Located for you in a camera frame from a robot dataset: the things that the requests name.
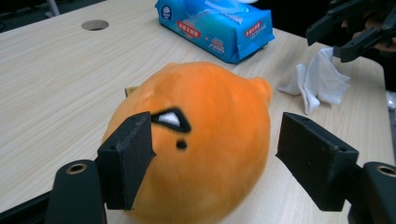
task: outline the black eyebrow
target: black eyebrow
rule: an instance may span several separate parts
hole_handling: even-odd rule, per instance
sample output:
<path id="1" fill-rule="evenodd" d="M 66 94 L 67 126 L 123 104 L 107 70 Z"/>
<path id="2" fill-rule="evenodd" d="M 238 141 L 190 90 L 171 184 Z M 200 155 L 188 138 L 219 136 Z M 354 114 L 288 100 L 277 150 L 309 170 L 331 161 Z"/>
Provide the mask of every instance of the black eyebrow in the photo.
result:
<path id="1" fill-rule="evenodd" d="M 177 118 L 177 122 L 166 120 L 166 117 Z M 169 109 L 160 111 L 156 114 L 151 115 L 151 122 L 161 124 L 169 129 L 172 129 L 181 133 L 189 133 L 191 126 L 184 116 L 183 112 L 178 107 L 171 107 Z"/>

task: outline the round hole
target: round hole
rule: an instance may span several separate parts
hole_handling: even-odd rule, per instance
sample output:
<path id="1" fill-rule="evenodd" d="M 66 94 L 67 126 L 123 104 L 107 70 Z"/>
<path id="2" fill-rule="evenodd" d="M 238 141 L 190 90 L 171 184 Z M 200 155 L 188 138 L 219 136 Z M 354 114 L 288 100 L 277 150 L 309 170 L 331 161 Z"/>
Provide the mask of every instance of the round hole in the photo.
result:
<path id="1" fill-rule="evenodd" d="M 76 175 L 79 174 L 83 171 L 85 171 L 85 169 L 87 169 L 88 165 L 85 163 L 76 163 L 73 164 L 71 166 L 69 166 L 66 170 L 66 172 L 70 175 Z"/>
<path id="2" fill-rule="evenodd" d="M 392 177 L 396 177 L 396 171 L 392 168 L 389 168 L 387 166 L 378 166 L 376 169 L 379 171 L 379 173 L 381 173 L 383 175 L 389 175 Z"/>
<path id="3" fill-rule="evenodd" d="M 107 21 L 93 20 L 82 23 L 81 27 L 88 31 L 100 31 L 108 27 Z"/>

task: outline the wooden table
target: wooden table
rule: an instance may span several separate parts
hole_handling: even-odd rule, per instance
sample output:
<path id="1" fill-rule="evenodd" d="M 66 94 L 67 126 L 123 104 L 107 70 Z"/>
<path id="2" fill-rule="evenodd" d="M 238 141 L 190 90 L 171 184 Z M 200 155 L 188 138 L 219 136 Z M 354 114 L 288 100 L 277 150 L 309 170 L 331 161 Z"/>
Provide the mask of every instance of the wooden table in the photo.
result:
<path id="1" fill-rule="evenodd" d="M 108 0 L 0 35 L 0 212 L 51 190 L 70 161 L 96 158 L 110 116 L 137 86 L 168 63 L 211 61 L 241 77 L 264 77 L 274 89 L 307 64 L 320 44 L 274 30 L 276 39 L 240 64 L 224 63 L 158 23 L 155 1 Z M 103 20 L 101 31 L 81 28 Z M 312 115 L 367 161 L 394 164 L 383 70 L 359 58 L 336 68 L 351 77 L 340 105 Z M 284 111 L 304 115 L 301 96 L 274 90 L 269 160 L 256 188 L 223 223 L 347 223 L 342 213 L 317 209 L 275 157 Z M 109 223 L 130 223 L 108 211 Z"/>

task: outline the orange plush toy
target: orange plush toy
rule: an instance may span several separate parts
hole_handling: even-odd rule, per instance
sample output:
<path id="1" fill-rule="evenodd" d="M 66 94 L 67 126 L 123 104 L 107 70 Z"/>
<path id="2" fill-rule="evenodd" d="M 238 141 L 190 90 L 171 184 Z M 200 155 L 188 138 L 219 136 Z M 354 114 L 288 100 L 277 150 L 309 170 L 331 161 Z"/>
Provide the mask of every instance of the orange plush toy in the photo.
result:
<path id="1" fill-rule="evenodd" d="M 149 111 L 153 150 L 128 212 L 139 223 L 214 223 L 262 174 L 270 141 L 270 85 L 213 63 L 170 63 L 139 86 L 108 124 Z"/>

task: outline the blue tissue package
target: blue tissue package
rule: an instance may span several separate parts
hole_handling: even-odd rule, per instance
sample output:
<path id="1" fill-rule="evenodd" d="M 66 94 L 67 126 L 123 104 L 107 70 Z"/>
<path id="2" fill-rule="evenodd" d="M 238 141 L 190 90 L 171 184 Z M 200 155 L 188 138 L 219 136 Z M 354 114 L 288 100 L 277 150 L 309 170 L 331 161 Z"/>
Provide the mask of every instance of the blue tissue package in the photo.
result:
<path id="1" fill-rule="evenodd" d="M 160 24 L 226 63 L 239 63 L 275 37 L 271 10 L 236 0 L 158 0 Z"/>

